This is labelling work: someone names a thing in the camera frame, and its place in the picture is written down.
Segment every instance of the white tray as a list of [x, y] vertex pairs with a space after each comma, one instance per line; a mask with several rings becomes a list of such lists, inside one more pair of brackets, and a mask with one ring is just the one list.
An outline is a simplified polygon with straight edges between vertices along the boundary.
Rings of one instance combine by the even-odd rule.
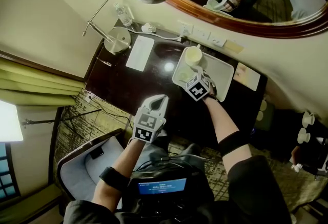
[[[184, 58], [186, 49], [187, 48], [183, 50], [178, 65], [172, 76], [173, 83], [183, 88], [185, 87], [186, 82], [195, 75], [195, 72], [185, 62]], [[229, 90], [235, 69], [226, 62], [223, 62], [220, 59], [206, 53], [203, 53], [199, 66], [201, 66], [213, 80], [217, 90], [216, 97], [223, 102]]]

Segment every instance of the wooden mirror frame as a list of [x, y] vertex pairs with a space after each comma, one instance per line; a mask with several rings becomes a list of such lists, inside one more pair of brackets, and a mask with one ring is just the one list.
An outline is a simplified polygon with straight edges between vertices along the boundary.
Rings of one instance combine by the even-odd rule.
[[302, 38], [322, 33], [328, 28], [328, 3], [318, 12], [306, 18], [294, 22], [274, 24], [230, 18], [205, 9], [190, 0], [167, 0], [167, 3], [215, 26], [266, 38]]

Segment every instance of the notepad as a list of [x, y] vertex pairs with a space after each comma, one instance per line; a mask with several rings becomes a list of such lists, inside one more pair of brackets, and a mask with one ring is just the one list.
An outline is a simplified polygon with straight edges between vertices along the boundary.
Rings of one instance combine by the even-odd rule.
[[154, 39], [139, 35], [132, 47], [126, 66], [143, 72], [154, 43]]

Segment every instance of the screen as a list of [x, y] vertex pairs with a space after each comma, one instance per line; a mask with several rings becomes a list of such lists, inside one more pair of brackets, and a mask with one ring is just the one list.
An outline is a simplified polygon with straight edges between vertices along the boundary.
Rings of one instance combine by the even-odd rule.
[[141, 195], [154, 195], [183, 191], [186, 180], [186, 178], [182, 178], [160, 182], [138, 183], [139, 192]]

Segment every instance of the lamp base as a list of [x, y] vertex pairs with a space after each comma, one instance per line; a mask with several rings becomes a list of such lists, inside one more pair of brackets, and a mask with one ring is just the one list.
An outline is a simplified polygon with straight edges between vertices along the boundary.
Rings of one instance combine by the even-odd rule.
[[107, 51], [112, 54], [117, 54], [127, 49], [131, 43], [131, 35], [129, 31], [123, 27], [115, 27], [109, 33], [108, 36], [112, 40], [111, 42], [105, 40], [104, 45]]

